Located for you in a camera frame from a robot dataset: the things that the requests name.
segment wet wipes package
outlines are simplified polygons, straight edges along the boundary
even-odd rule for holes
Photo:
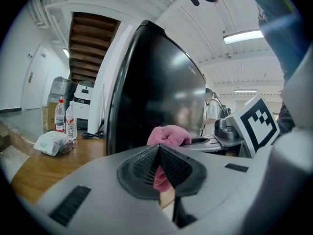
[[[68,143],[68,135],[62,132],[50,131],[41,135],[34,148],[50,156],[55,156],[60,148]]]

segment wooden table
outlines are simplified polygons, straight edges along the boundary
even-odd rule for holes
[[[11,187],[14,192],[35,204],[41,195],[56,182],[65,178],[82,165],[105,156],[104,142],[98,138],[84,140],[77,135],[76,147],[68,154],[51,157],[35,151],[14,176]],[[161,193],[161,208],[173,202],[175,191]]]

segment plastic bottle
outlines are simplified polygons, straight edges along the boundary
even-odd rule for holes
[[[54,111],[54,130],[58,132],[64,132],[65,109],[63,103],[64,100],[59,99],[59,103]]]
[[[77,137],[77,118],[74,110],[73,101],[69,103],[65,119],[68,139],[74,140]]]

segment pink towel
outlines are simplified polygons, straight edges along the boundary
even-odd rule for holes
[[[190,144],[191,138],[189,133],[183,128],[176,125],[168,125],[164,127],[156,127],[151,132],[147,145],[150,144],[172,144],[180,146],[181,144]],[[165,176],[162,168],[159,166],[156,171],[155,181],[153,185],[154,189],[165,192],[171,187],[170,182]]]

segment dark jacket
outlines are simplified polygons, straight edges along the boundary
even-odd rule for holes
[[[290,0],[255,1],[259,7],[260,30],[278,58],[286,83],[300,65],[310,45],[304,21]],[[294,127],[284,103],[277,123],[279,136],[290,132]]]

